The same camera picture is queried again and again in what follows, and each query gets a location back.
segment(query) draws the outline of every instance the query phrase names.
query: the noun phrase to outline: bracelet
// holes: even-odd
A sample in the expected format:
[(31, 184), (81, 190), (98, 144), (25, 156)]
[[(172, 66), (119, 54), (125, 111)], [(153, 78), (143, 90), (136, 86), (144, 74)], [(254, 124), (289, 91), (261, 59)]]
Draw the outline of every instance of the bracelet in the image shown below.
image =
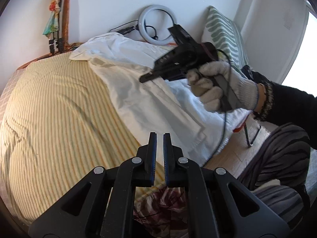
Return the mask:
[(256, 120), (265, 121), (269, 112), (271, 111), (273, 107), (273, 85), (270, 81), (259, 83), (264, 88), (264, 94), (266, 95), (266, 100), (263, 104), (262, 110), (260, 113), (254, 112), (254, 115), (256, 116)]

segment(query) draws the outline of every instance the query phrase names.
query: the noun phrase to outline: gloved hand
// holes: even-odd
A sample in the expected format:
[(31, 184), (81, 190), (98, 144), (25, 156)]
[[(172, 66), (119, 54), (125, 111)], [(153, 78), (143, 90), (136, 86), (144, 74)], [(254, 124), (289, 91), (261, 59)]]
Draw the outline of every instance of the gloved hand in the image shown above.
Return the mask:
[[(215, 76), (221, 74), (226, 80), (229, 78), (229, 63), (223, 61), (214, 61), (206, 63), (199, 68), (199, 72), (205, 76)], [(204, 108), (209, 112), (220, 111), (220, 99), (223, 91), (220, 87), (214, 86), (212, 81), (207, 78), (201, 78), (197, 70), (190, 70), (187, 73), (188, 85), (191, 91), (204, 104)], [(243, 78), (235, 69), (231, 69), (230, 86), (243, 108), (254, 110), (256, 108), (259, 91), (256, 83)]]

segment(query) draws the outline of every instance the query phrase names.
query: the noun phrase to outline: black sleeve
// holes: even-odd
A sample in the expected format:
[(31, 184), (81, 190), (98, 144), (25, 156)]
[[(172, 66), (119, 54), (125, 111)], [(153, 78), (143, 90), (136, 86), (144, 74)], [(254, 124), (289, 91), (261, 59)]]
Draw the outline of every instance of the black sleeve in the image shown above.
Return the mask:
[(309, 135), (311, 147), (317, 149), (317, 98), (296, 88), (271, 83), (273, 94), (265, 121), (276, 125), (292, 122)]

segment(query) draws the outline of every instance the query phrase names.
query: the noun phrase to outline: red floral cloth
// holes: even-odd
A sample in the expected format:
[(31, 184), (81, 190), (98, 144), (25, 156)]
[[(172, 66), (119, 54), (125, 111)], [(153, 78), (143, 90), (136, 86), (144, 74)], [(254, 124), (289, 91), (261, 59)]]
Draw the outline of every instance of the red floral cloth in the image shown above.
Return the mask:
[(176, 237), (187, 229), (186, 197), (183, 188), (164, 186), (134, 205), (134, 219), (155, 237)]

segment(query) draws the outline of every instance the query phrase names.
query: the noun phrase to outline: metal screw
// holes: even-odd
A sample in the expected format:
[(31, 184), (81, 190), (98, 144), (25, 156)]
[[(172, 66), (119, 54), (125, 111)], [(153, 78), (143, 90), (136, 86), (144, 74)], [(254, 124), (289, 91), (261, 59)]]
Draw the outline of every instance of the metal screw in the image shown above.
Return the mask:
[(134, 164), (138, 164), (138, 163), (141, 163), (141, 162), (142, 162), (142, 159), (140, 157), (132, 158), (132, 163), (134, 163)]
[(216, 173), (222, 176), (226, 173), (226, 169), (219, 167), (216, 169)]
[(188, 163), (188, 158), (187, 158), (187, 157), (180, 157), (180, 158), (179, 158), (179, 162), (180, 162), (181, 164), (186, 164), (186, 163)]
[(103, 173), (103, 167), (101, 167), (101, 166), (95, 167), (94, 173), (97, 174), (97, 175), (98, 174), (102, 174)]

